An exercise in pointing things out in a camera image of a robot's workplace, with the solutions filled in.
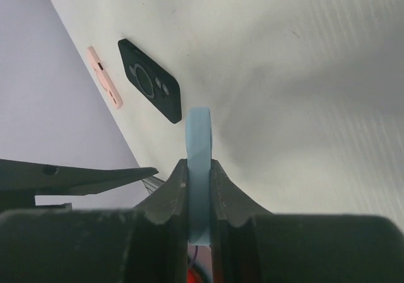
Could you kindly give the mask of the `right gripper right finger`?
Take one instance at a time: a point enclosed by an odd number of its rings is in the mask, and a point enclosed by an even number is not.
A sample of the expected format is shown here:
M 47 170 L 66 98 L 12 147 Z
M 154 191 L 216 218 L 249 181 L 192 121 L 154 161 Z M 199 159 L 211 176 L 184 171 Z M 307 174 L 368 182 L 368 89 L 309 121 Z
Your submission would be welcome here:
M 403 281 L 403 233 L 387 218 L 273 214 L 216 160 L 210 195 L 215 282 Z

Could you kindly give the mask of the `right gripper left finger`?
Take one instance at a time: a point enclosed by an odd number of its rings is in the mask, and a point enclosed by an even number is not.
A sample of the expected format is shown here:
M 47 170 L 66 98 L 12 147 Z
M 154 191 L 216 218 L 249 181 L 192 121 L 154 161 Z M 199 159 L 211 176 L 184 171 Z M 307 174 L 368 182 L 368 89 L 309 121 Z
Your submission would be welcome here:
M 89 195 L 157 173 L 1 161 L 2 282 L 185 282 L 187 162 L 136 207 L 38 207 L 37 195 Z

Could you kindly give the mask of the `phone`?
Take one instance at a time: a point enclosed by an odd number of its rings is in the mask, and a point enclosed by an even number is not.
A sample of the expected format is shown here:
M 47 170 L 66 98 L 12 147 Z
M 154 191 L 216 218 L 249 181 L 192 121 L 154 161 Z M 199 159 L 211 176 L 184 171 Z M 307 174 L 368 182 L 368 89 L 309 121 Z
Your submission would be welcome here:
M 193 107 L 186 118 L 188 170 L 188 241 L 208 246 L 210 241 L 211 114 L 208 107 Z

